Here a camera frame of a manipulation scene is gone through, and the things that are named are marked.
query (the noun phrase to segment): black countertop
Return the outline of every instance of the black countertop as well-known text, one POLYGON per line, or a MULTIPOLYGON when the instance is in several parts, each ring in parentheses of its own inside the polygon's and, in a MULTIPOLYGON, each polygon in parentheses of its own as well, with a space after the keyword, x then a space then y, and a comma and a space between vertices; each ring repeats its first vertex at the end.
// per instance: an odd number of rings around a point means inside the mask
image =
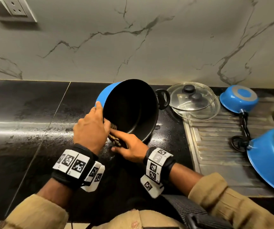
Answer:
MULTIPOLYGON (((48 181, 52 166, 72 145, 74 124, 89 112, 107 85, 0 80, 0 220, 48 181)), ((153 89, 167 87, 152 85, 153 89)), ((223 88, 213 90, 218 94, 223 88)), ((170 151, 179 163, 193 168, 182 119, 170 108, 159 112, 147 143, 170 151)), ((105 145, 99 156, 106 171, 97 191, 76 192, 67 209, 71 219, 89 222, 103 215, 101 220, 109 221, 131 208, 173 216, 173 211, 166 210, 164 198, 153 200, 140 185, 142 165, 124 160, 110 147, 105 145)), ((179 194, 171 184, 164 193, 179 194)), ((262 205, 274 213, 267 199, 262 205)))

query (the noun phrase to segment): tile grout line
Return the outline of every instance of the tile grout line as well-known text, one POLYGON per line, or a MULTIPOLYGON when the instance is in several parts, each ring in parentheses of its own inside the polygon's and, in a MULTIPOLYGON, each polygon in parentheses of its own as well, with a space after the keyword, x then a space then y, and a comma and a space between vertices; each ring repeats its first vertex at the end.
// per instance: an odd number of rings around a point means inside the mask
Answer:
POLYGON ((27 168, 27 170, 26 170, 26 172, 25 172, 25 174, 24 174, 24 176, 23 176, 23 178, 22 178, 22 181, 20 182, 20 184, 19 184, 19 186, 18 186, 18 188, 17 188, 17 191, 15 192, 15 195, 14 195, 14 197, 13 197, 11 203, 9 204, 9 207, 8 207, 6 213, 5 213, 5 217, 8 215, 9 210, 10 210, 10 208, 11 208, 13 202, 14 202, 14 199, 16 198, 17 193, 18 193, 19 189, 21 188, 23 181, 24 181, 25 177, 27 176, 27 172, 29 171, 29 168, 31 167, 32 162, 35 160, 35 157, 36 157, 36 155, 38 154, 38 151, 40 150, 40 147, 41 147, 41 145, 42 145, 42 143, 43 143, 43 140, 44 140, 44 138, 45 138, 45 135, 46 135, 47 131, 49 130, 49 127, 50 127, 50 125, 51 125, 51 123, 52 123, 52 121, 53 121, 53 119, 54 119, 54 117, 55 117, 55 115, 56 115, 56 113, 57 113, 57 111, 58 111, 58 109, 59 109, 59 107, 60 107, 62 101, 63 101, 63 98, 64 98, 64 96, 65 96, 65 94, 66 94, 66 92, 67 92, 67 90, 68 90, 70 84, 71 84, 71 82, 69 82, 69 84, 68 84, 68 86, 67 86, 67 88, 66 88, 66 91, 65 91, 65 93, 64 93, 64 95, 63 95, 63 97, 62 97, 62 99, 61 99, 61 101, 60 101, 60 103, 59 103, 59 106, 57 107, 57 109, 56 109, 56 111, 55 111, 55 113, 54 113, 54 115, 53 115, 53 117, 52 117, 52 119, 51 119, 51 121, 50 121, 50 123, 49 123, 49 125, 48 125, 48 127, 47 127, 47 129, 46 129, 46 131, 45 131, 45 133, 44 133, 44 135, 43 135, 43 138, 42 138, 42 140, 41 140, 41 142, 40 142, 40 144, 39 144, 39 146, 38 146, 38 148, 37 148, 37 150, 36 150, 36 152, 35 152, 35 154, 34 154, 32 160, 31 160, 31 162, 30 162, 30 164, 28 165, 28 168, 27 168))

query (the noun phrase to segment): beige shirt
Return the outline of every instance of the beige shirt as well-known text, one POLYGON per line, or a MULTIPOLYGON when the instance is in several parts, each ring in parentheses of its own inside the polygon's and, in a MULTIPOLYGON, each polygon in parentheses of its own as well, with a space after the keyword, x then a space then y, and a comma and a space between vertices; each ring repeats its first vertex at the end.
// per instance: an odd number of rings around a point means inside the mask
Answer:
MULTIPOLYGON (((205 176, 193 187, 189 199, 209 214, 228 220, 237 228, 274 228, 274 215, 248 197, 227 186, 218 173, 205 176)), ((68 213, 58 205, 37 195, 26 198, 5 220, 5 229, 63 229, 68 213)), ((93 229, 142 229, 143 227, 179 227, 180 222, 150 210, 132 210, 93 229)))

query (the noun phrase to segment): marble wall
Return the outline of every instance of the marble wall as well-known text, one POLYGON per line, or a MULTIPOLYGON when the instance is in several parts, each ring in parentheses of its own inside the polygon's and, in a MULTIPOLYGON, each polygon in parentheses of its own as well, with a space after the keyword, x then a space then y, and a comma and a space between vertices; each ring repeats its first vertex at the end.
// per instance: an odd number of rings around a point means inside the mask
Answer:
POLYGON ((0 79, 274 88, 274 0, 27 0, 0 79))

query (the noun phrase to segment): rolled-up sleeve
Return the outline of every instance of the rolled-up sleeve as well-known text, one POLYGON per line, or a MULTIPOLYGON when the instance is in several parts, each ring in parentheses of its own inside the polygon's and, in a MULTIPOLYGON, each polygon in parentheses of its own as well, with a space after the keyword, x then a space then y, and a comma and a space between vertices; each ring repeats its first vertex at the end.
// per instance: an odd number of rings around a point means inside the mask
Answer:
POLYGON ((229 188, 218 173, 202 177, 192 188, 188 198, 211 215, 229 221, 235 229, 274 228, 274 215, 229 188))
POLYGON ((6 218, 5 229, 63 229, 68 213, 60 206, 31 195, 6 218))

